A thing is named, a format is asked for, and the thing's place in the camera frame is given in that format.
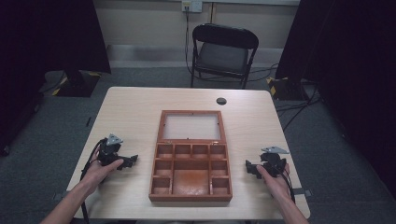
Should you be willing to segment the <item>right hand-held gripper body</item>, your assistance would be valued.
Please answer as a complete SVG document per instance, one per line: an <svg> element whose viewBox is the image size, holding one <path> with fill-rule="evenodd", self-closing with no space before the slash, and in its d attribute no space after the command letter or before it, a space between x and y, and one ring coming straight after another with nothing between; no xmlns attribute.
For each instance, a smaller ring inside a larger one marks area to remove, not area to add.
<svg viewBox="0 0 396 224"><path fill-rule="evenodd" d="M263 167L272 177L277 177L285 171L286 159L281 159L280 154L289 154L289 152L280 147L263 147L260 155L263 161Z"/></svg>

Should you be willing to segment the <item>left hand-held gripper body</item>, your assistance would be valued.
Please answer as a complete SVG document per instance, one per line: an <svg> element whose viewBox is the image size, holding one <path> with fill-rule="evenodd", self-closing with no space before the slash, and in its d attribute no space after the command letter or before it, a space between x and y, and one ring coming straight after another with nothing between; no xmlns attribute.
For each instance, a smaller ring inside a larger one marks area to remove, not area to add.
<svg viewBox="0 0 396 224"><path fill-rule="evenodd" d="M99 145L97 160L99 160L103 166L107 166L113 161L119 160L120 156L118 155L118 151L122 142L123 140L113 133L102 139Z"/></svg>

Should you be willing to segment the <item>wooden compartment box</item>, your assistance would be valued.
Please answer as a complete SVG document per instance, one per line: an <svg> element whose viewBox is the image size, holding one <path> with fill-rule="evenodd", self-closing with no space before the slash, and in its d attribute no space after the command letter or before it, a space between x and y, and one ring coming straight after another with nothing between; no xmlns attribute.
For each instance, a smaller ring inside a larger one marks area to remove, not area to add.
<svg viewBox="0 0 396 224"><path fill-rule="evenodd" d="M229 153L219 111L164 110L152 163L153 202L228 202Z"/></svg>

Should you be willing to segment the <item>person's right hand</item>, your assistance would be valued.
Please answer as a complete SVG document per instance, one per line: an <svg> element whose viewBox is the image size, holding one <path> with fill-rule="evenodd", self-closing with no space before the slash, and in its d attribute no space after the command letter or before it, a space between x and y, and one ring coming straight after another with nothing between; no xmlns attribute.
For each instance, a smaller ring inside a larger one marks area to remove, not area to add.
<svg viewBox="0 0 396 224"><path fill-rule="evenodd" d="M282 176L270 176L269 173L261 165L257 165L256 168L261 174L264 184L267 186L269 192L277 202L285 202L286 200L291 200L288 183Z"/></svg>

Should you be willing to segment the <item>person's left hand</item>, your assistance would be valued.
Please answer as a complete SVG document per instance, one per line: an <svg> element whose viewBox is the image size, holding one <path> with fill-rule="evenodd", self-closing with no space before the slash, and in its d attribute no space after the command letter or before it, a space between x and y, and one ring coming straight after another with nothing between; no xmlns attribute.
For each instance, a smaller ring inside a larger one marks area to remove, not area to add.
<svg viewBox="0 0 396 224"><path fill-rule="evenodd" d="M123 159L113 161L109 165L103 166L97 159L98 148L93 152L89 162L89 168L80 183L88 190L95 191L97 186L114 170L123 164Z"/></svg>

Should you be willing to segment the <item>yellow black striped stand base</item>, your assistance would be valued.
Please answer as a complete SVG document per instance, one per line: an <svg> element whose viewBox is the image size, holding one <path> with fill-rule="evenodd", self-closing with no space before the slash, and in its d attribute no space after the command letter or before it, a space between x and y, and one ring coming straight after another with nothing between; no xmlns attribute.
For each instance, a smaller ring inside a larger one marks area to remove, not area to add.
<svg viewBox="0 0 396 224"><path fill-rule="evenodd" d="M276 79L269 77L266 79L269 92L276 100L281 101L307 101L308 96L301 82L296 82L287 77Z"/></svg>

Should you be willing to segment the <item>black folding chair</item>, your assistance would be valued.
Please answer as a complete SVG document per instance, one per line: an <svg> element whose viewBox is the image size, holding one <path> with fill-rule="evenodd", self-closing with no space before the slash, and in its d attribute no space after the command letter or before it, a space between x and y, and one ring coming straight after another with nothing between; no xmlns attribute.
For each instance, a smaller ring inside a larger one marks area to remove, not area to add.
<svg viewBox="0 0 396 224"><path fill-rule="evenodd" d="M242 89L248 82L250 68L259 38L244 28L204 23L192 31L193 54L191 67L191 86L195 73L240 80Z"/></svg>

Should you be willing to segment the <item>black curtain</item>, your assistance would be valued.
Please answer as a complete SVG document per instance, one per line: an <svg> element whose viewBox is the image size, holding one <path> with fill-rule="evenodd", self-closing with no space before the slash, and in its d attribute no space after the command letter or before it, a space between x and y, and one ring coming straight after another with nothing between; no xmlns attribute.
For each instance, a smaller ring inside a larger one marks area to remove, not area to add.
<svg viewBox="0 0 396 224"><path fill-rule="evenodd" d="M111 72L93 0L0 0L0 156L59 70Z"/></svg>
<svg viewBox="0 0 396 224"><path fill-rule="evenodd" d="M300 0L276 76L319 84L396 198L396 0Z"/></svg>

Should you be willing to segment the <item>white wall socket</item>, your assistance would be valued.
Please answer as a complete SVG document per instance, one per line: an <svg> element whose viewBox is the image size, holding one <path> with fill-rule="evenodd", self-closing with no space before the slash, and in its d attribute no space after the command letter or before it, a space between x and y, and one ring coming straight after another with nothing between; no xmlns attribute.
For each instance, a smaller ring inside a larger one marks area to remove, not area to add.
<svg viewBox="0 0 396 224"><path fill-rule="evenodd" d="M182 0L181 9L183 12L201 13L203 2L199 0Z"/></svg>

